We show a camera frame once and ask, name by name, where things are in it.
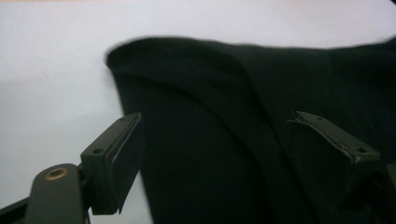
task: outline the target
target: metal ring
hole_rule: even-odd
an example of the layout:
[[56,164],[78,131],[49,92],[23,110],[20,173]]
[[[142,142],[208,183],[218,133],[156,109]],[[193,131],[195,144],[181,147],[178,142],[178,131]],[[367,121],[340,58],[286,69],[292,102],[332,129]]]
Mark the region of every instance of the metal ring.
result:
[[53,170],[49,171],[46,174],[45,178],[46,178],[46,180],[59,179],[59,178],[62,178],[63,176],[65,176],[65,175],[67,175],[68,172],[69,171],[66,168],[63,168],[63,167],[56,168],[56,169],[53,169]]

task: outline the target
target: white surface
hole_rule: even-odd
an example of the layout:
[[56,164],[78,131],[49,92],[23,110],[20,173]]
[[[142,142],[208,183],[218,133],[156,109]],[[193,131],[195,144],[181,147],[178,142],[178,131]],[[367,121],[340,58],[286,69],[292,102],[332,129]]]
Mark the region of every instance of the white surface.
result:
[[[73,1],[0,3],[0,207],[79,153],[121,116],[106,51],[133,38],[329,48],[396,35],[388,0]],[[92,223],[150,223],[138,179],[123,213]]]

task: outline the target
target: black fabric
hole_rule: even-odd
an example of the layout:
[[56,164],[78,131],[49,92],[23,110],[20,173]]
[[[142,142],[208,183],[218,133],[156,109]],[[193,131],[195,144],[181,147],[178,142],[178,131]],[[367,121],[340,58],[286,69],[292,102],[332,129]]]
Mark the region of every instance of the black fabric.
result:
[[396,39],[276,49],[152,38],[112,50],[107,65],[125,114],[145,121],[155,223],[343,223],[310,202],[286,159],[293,111],[396,161]]

